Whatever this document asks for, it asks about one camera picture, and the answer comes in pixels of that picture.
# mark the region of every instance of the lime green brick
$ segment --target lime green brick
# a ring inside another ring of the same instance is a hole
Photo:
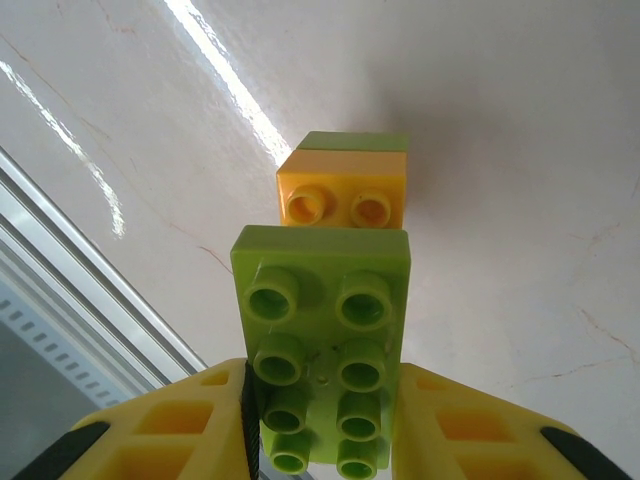
[[[409,136],[401,133],[309,132],[299,150],[406,152]]]
[[[309,461],[337,464],[346,478],[386,468],[409,282],[406,232],[247,226],[231,261],[274,465],[295,474]]]

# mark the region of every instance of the toy building block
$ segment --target toy building block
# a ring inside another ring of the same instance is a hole
[[[274,467],[389,461],[409,281],[402,230],[247,226],[231,253]]]
[[[228,360],[87,416],[14,480],[257,480],[259,421],[246,363]]]
[[[400,366],[397,480],[631,480],[566,425],[411,364]]]
[[[407,137],[311,132],[276,176],[288,226],[402,228]]]

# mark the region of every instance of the block stud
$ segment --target block stud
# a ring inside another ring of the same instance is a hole
[[[340,348],[338,377],[347,390],[372,392],[384,383],[385,375],[384,352],[377,343],[356,338]]]
[[[327,200],[317,187],[296,188],[287,200],[287,216],[297,225],[313,225],[322,219]]]
[[[354,330],[375,330],[391,318],[391,305],[390,288],[383,278],[375,273],[356,272],[342,280],[336,315]]]
[[[277,390],[267,403],[262,421],[277,433],[293,434],[304,429],[307,398],[297,388]]]
[[[378,190],[360,192],[351,203],[351,220],[361,228],[384,228],[391,218],[391,203]]]
[[[271,448],[271,463],[276,470],[289,475],[304,473],[309,466],[311,442],[306,432],[276,435]]]
[[[338,404],[338,431],[354,442],[373,440],[380,434],[380,400],[371,393],[347,392]]]
[[[305,357],[304,347],[296,337],[274,333],[260,342],[253,368],[265,382],[284,387],[298,381]]]
[[[377,448],[375,440],[352,442],[343,440],[338,446],[338,473],[348,480],[370,480],[376,476]]]
[[[280,325],[295,316],[299,290],[298,281],[286,270],[260,268],[244,292],[244,309],[254,320]]]

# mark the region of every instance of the white surface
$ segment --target white surface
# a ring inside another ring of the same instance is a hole
[[[638,24],[615,0],[2,0],[0,144],[216,363],[244,353],[229,249],[278,222],[289,149],[409,131],[404,359],[640,476]]]

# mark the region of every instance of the yellow block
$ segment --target yellow block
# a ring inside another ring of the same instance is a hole
[[[584,480],[541,435],[566,425],[402,364],[392,465],[394,480]]]
[[[240,398],[246,359],[84,418],[109,429],[63,480],[248,480]]]
[[[277,173],[282,225],[402,228],[406,152],[295,150]]]

